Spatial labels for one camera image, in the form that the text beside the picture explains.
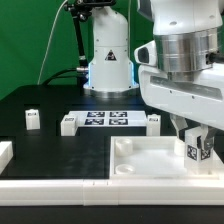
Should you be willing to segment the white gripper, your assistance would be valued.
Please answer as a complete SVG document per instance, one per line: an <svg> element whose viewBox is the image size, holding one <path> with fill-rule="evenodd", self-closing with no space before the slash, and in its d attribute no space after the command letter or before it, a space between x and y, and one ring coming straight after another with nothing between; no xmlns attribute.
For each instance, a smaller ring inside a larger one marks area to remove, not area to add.
<svg viewBox="0 0 224 224"><path fill-rule="evenodd" d="M192 82L174 82L167 73L146 65L139 67L138 74L144 102L171 113L180 140L188 128L185 118L205 124L200 126L197 147L202 157L210 157L217 129L224 130L224 65L214 63L210 69L194 72Z"/></svg>

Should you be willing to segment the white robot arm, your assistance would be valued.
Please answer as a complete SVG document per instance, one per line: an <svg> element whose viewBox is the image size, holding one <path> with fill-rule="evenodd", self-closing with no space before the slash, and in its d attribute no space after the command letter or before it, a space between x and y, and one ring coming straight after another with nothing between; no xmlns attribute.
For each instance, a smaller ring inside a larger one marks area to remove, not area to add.
<svg viewBox="0 0 224 224"><path fill-rule="evenodd" d="M128 74L127 22L104 3L92 6L94 58L86 92L117 96L136 86L144 102L170 114L187 150L207 156L224 131L224 0L138 0L154 39L134 51L139 83Z"/></svg>

